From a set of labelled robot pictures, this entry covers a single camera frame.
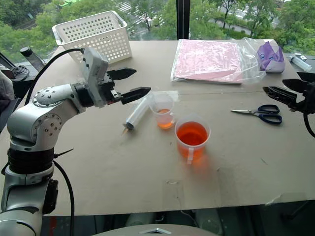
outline robotic arm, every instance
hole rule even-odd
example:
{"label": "robotic arm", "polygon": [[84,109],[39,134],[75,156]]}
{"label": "robotic arm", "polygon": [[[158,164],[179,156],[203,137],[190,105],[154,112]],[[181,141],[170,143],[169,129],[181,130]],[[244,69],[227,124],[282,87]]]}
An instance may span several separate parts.
{"label": "robotic arm", "polygon": [[83,54],[85,82],[48,87],[15,111],[7,123],[11,134],[5,168],[0,214],[0,235],[40,235],[41,217],[55,209],[58,182],[54,171],[54,146],[64,123],[87,107],[123,104],[146,95],[151,88],[120,94],[114,80],[136,71],[107,71],[108,62],[93,48]]}

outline purple package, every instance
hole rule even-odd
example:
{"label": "purple package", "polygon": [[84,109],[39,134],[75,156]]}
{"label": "purple package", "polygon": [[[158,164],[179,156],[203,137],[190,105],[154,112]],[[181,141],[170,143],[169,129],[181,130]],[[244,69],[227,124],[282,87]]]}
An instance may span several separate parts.
{"label": "purple package", "polygon": [[269,41],[260,46],[257,55],[261,70],[272,73],[282,73],[284,71],[284,55],[281,47],[277,46],[277,48],[278,50],[275,52]]}

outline syringe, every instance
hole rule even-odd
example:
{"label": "syringe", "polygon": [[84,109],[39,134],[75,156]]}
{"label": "syringe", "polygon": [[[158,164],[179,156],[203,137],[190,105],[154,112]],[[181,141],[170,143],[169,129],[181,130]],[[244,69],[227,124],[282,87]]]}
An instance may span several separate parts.
{"label": "syringe", "polygon": [[148,96],[145,96],[141,99],[138,106],[134,109],[131,115],[126,119],[126,123],[124,124],[124,131],[123,134],[126,133],[128,130],[134,130],[135,126],[138,124],[142,116],[148,109]]}

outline measuring cup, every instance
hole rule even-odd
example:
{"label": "measuring cup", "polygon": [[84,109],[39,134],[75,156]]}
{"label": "measuring cup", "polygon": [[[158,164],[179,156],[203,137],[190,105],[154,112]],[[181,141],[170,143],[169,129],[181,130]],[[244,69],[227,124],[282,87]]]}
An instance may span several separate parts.
{"label": "measuring cup", "polygon": [[178,151],[184,158],[187,158],[188,164],[202,155],[210,134],[211,129],[207,122],[195,114],[177,121],[175,135]]}
{"label": "measuring cup", "polygon": [[148,95],[148,104],[153,112],[157,125],[161,129],[169,129],[175,123],[174,114],[172,113],[174,107],[174,100],[167,94],[150,94]]}

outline table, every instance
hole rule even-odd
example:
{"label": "table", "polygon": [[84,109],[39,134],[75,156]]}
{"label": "table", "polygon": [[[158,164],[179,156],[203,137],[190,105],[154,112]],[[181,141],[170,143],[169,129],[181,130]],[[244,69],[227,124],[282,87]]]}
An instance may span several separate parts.
{"label": "table", "polygon": [[[268,74],[253,85],[170,82],[177,41],[131,41],[133,58],[110,69],[131,67],[137,73],[116,81],[116,90],[139,86],[172,91],[177,117],[197,113],[212,133],[206,154],[187,165],[177,152],[174,130],[160,130],[147,112],[136,132],[122,136],[133,104],[88,108],[63,127],[56,153],[72,183],[76,215],[243,206],[315,199],[315,145],[301,113],[269,98],[262,86],[283,86],[282,79],[299,78],[286,61],[282,74]],[[69,55],[54,63],[38,82],[45,86],[74,83],[81,77]],[[281,126],[272,126],[230,109],[277,104]],[[0,165],[6,163],[7,131],[0,135]],[[65,181],[58,170],[57,207],[51,215],[69,215]],[[0,178],[2,192],[4,177]]]}

